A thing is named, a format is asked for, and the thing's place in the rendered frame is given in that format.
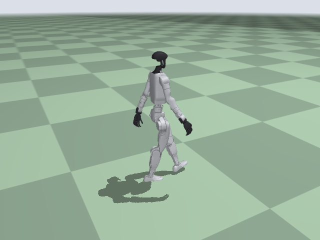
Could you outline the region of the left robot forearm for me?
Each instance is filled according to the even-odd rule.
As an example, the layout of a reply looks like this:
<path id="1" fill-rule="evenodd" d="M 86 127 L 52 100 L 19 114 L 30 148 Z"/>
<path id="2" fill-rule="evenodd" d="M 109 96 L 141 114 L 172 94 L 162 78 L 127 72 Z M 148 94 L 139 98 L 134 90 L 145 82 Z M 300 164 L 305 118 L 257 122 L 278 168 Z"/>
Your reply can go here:
<path id="1" fill-rule="evenodd" d="M 145 105 L 145 102 L 148 98 L 144 95 L 144 92 L 142 93 L 141 95 L 141 98 L 140 98 L 140 101 L 139 103 L 137 104 L 137 107 L 138 107 L 138 112 L 141 113 L 142 110 L 143 110 L 143 107 Z"/>

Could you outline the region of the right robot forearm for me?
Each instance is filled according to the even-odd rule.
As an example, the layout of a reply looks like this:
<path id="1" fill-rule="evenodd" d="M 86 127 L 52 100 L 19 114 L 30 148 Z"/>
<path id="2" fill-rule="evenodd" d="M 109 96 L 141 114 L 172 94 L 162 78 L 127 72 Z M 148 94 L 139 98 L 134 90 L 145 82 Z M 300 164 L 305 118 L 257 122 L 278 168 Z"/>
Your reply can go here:
<path id="1" fill-rule="evenodd" d="M 184 121 L 186 119 L 186 117 L 183 115 L 183 113 L 181 112 L 181 110 L 179 109 L 178 105 L 176 104 L 176 101 L 174 98 L 169 98 L 168 100 L 170 109 L 174 112 L 175 116 L 179 119 L 181 118 L 182 121 Z"/>

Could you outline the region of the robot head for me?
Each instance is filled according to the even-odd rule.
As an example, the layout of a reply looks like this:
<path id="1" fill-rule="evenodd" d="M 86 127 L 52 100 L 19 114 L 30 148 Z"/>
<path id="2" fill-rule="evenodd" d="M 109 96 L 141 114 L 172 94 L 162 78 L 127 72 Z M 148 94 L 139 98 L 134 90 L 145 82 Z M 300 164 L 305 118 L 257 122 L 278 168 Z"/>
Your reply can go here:
<path id="1" fill-rule="evenodd" d="M 160 73 L 162 68 L 164 69 L 166 67 L 166 59 L 167 59 L 167 57 L 168 57 L 168 55 L 165 52 L 162 52 L 162 51 L 156 51 L 156 52 L 153 53 L 151 58 L 154 59 L 154 60 L 157 60 L 158 62 L 160 62 L 160 65 L 156 66 L 155 70 L 152 72 L 153 74 Z"/>

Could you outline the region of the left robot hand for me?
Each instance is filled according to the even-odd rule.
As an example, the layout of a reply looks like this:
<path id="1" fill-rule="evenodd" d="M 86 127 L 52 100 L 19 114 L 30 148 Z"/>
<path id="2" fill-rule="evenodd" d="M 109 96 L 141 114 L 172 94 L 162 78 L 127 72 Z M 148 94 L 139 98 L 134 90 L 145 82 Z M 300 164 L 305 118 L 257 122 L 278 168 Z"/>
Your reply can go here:
<path id="1" fill-rule="evenodd" d="M 134 120 L 133 120 L 133 124 L 136 126 L 136 127 L 141 127 L 140 126 L 140 121 L 141 121 L 141 123 L 143 124 L 143 122 L 142 122 L 142 119 L 141 119 L 141 113 L 142 112 L 138 112 L 138 110 L 139 110 L 139 108 L 137 107 L 136 108 L 136 115 L 134 116 Z"/>

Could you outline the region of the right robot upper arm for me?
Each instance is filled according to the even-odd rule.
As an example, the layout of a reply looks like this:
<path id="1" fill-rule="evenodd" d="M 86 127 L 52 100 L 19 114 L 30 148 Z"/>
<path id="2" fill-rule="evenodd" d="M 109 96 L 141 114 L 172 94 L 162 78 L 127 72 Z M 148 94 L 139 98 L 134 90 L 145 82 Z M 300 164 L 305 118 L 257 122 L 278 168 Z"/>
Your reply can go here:
<path id="1" fill-rule="evenodd" d="M 161 75 L 159 76 L 159 83 L 162 86 L 165 100 L 169 104 L 169 98 L 173 98 L 171 97 L 170 80 L 167 76 Z"/>

